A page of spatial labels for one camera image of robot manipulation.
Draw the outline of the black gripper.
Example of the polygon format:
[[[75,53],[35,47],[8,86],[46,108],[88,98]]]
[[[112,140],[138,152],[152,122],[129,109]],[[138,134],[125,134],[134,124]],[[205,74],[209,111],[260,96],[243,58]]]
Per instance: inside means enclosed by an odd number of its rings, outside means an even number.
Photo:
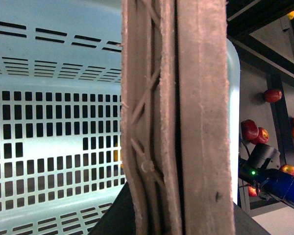
[[[247,160],[239,158],[239,178],[253,184],[259,174],[267,169],[271,160],[279,156],[280,152],[274,147],[257,143]]]

